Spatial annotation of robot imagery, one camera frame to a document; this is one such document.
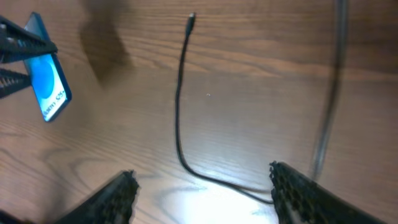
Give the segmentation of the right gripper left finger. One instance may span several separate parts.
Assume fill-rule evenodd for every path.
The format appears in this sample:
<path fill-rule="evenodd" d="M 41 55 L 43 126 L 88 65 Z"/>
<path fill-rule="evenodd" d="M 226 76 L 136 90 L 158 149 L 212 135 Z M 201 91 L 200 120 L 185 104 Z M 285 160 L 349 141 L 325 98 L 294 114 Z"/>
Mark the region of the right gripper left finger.
<path fill-rule="evenodd" d="M 134 216 L 134 204 L 139 184 L 133 170 L 122 170 L 84 198 L 78 205 L 66 208 L 68 193 L 53 189 L 45 197 L 51 201 L 41 223 L 105 224 L 129 223 Z"/>

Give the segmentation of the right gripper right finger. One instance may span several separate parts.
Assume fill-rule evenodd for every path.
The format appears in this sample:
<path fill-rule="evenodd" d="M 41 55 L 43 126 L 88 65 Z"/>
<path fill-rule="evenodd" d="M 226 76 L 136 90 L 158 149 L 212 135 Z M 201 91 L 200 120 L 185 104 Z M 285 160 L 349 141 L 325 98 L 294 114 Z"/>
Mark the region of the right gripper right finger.
<path fill-rule="evenodd" d="M 377 224 L 383 221 L 345 202 L 284 162 L 270 163 L 280 223 Z"/>

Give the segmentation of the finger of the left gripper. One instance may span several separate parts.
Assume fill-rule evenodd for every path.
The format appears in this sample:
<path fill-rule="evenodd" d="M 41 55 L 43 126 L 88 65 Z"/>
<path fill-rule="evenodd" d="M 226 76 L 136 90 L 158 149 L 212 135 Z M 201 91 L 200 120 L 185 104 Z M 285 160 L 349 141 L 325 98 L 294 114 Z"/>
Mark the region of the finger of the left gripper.
<path fill-rule="evenodd" d="M 58 51 L 50 40 L 23 29 L 1 16 L 1 63 L 12 63 Z"/>
<path fill-rule="evenodd" d="M 1 98 L 5 98 L 30 86 L 30 76 L 1 69 Z"/>

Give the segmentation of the blue Galaxy smartphone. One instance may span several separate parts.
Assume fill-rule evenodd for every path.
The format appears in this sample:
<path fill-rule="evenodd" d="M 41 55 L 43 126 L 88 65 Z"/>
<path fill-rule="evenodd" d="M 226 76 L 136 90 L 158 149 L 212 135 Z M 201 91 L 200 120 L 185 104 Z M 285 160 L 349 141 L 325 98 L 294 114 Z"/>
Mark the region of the blue Galaxy smartphone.
<path fill-rule="evenodd" d="M 53 121 L 72 100 L 72 92 L 56 53 L 24 61 L 42 117 Z"/>

